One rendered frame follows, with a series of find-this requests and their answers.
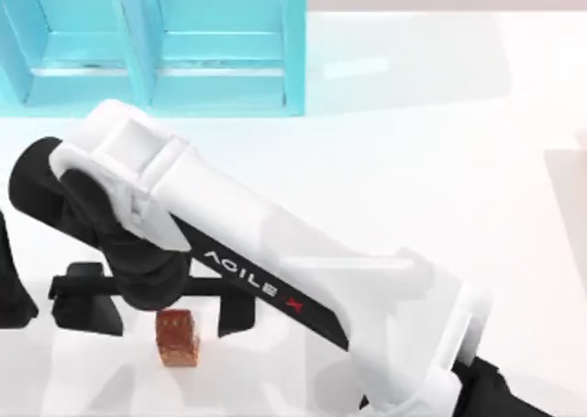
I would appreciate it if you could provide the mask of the brown bread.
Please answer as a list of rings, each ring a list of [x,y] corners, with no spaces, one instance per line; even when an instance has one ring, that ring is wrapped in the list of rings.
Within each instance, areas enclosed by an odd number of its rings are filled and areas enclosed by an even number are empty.
[[[190,310],[157,312],[155,339],[161,363],[166,368],[195,368],[198,365],[200,335]]]

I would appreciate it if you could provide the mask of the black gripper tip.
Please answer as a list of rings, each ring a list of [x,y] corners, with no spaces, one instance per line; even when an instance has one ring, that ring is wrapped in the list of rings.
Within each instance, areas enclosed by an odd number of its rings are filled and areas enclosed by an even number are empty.
[[[18,276],[0,211],[0,330],[22,329],[37,318],[39,309]]]

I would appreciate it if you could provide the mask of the light blue rack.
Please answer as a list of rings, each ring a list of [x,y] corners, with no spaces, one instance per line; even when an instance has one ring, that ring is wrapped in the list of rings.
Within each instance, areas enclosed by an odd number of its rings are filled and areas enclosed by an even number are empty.
[[[0,0],[0,116],[302,115],[307,0]]]

